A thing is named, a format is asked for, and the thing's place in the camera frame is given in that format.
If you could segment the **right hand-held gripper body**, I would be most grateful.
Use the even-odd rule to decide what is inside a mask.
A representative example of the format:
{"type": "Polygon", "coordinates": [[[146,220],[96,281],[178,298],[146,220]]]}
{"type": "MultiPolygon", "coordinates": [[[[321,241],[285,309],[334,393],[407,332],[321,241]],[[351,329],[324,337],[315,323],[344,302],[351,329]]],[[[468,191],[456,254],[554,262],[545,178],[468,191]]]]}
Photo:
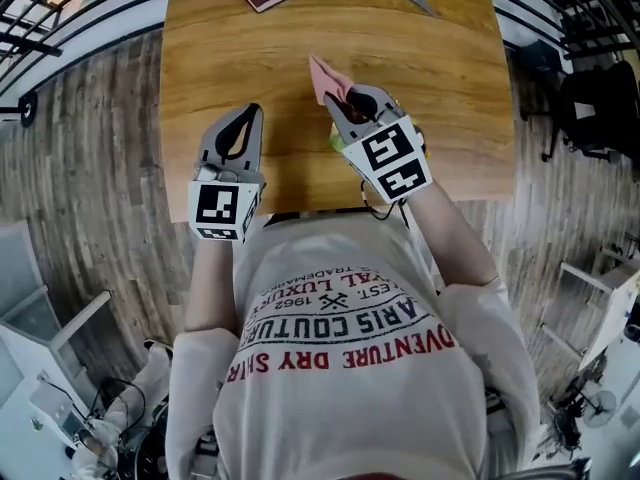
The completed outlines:
{"type": "Polygon", "coordinates": [[[342,149],[342,155],[391,204],[429,186],[433,178],[422,150],[424,138],[405,115],[375,126],[342,149]]]}

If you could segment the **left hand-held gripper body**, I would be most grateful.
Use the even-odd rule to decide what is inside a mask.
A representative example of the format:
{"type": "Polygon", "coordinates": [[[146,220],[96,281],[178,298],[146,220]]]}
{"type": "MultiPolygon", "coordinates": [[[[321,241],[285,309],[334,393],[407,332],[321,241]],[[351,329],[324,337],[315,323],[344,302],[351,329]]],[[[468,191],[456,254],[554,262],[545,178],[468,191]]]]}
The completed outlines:
{"type": "Polygon", "coordinates": [[[197,165],[188,186],[188,222],[198,239],[244,242],[265,187],[252,170],[197,165]]]}

